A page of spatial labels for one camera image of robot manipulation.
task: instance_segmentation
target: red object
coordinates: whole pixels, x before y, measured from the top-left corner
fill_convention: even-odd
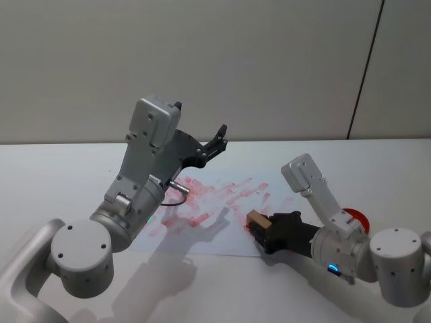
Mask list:
[[[370,232],[370,222],[363,213],[354,209],[343,209],[343,210],[349,213],[354,219],[357,219],[362,224],[366,234]]]

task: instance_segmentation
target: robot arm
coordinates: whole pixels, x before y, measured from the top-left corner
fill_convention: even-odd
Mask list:
[[[138,101],[119,174],[88,220],[53,220],[39,229],[0,271],[0,321],[67,323],[37,299],[51,273],[73,296],[101,294],[114,275],[113,252],[128,248],[186,167],[203,168],[227,145],[226,125],[206,145],[177,130],[181,103],[150,96]]]
[[[417,306],[427,300],[430,232],[421,238],[408,229],[391,228],[370,239],[365,223],[339,206],[309,154],[281,172],[291,189],[308,199],[323,227],[303,223],[299,212],[266,217],[252,211],[248,227],[266,253],[288,249],[309,256],[351,284],[355,278],[378,281],[383,298],[394,306]]]

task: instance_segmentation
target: white paper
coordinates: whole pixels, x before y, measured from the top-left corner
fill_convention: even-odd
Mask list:
[[[191,189],[186,203],[159,207],[133,242],[133,251],[260,256],[245,228],[246,214],[296,210],[294,193],[279,173],[189,168],[176,181]],[[181,198],[170,188],[164,202]]]

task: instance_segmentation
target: gray wall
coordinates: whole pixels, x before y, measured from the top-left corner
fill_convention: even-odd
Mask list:
[[[120,141],[152,93],[183,101],[200,139],[223,122],[230,139],[343,139],[379,7],[2,0],[0,142]]]
[[[430,31],[430,1],[385,1],[351,138],[431,137]]]

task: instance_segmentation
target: white table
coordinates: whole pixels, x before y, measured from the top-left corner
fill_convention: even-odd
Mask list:
[[[85,219],[102,200],[123,144],[0,146],[0,257],[36,222]],[[431,229],[431,140],[229,143],[208,169],[279,169],[309,152],[344,207],[362,210],[372,233]],[[316,216],[305,199],[304,220]],[[385,303],[375,284],[345,281],[309,259],[123,252],[115,278],[94,299],[68,295],[56,277],[40,299],[72,323],[409,322],[418,311]]]

